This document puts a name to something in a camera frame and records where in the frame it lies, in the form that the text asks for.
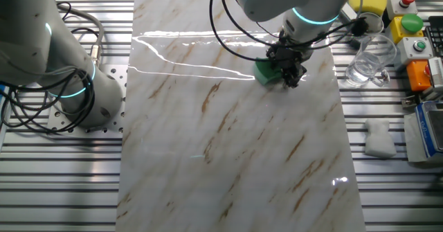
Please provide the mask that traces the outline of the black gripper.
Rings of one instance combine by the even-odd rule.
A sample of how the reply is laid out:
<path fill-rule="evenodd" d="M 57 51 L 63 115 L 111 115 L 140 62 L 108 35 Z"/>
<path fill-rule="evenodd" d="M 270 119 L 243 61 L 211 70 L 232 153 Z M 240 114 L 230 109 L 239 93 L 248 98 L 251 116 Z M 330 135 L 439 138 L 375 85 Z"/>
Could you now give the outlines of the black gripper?
<path fill-rule="evenodd" d="M 269 47 L 266 56 L 272 61 L 273 65 L 281 68 L 283 85 L 285 87 L 297 87 L 307 72 L 302 63 L 307 61 L 312 53 L 310 45 L 301 46 L 300 43 L 290 38 L 281 37 Z"/>

